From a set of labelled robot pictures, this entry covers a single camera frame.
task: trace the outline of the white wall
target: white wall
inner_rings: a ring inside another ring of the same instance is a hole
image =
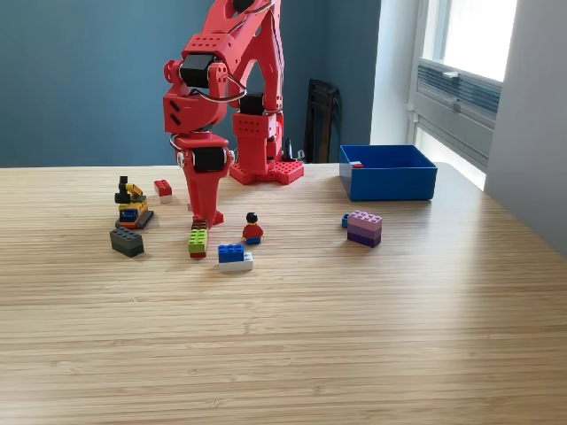
[[[567,255],[567,1],[518,0],[486,192]]]
[[[382,0],[371,144],[404,144],[419,0]]]

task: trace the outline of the green lego brick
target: green lego brick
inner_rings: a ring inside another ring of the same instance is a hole
[[[202,254],[206,252],[206,242],[207,242],[207,232],[206,229],[193,229],[189,236],[189,242],[187,247],[189,248],[189,253],[191,254]]]

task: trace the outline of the red robotic arm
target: red robotic arm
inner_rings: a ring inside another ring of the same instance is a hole
[[[243,184],[288,184],[303,175],[299,162],[282,163],[280,6],[281,0],[215,0],[203,31],[183,49],[183,59],[164,68],[172,84],[164,96],[165,129],[185,172],[193,212],[209,227],[222,222],[216,192],[229,168]],[[248,94],[245,88],[255,62],[265,94]],[[233,116],[239,162],[232,165],[228,142],[209,132],[224,119],[228,104],[240,109]]]

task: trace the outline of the yellow lego piece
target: yellow lego piece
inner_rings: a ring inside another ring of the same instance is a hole
[[[140,197],[144,194],[134,183],[126,183],[126,190],[130,192],[133,197]]]

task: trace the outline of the blue plastic bin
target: blue plastic bin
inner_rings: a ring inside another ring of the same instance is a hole
[[[351,201],[429,200],[437,167],[410,144],[340,147],[340,178]],[[360,161],[364,168],[353,168]]]

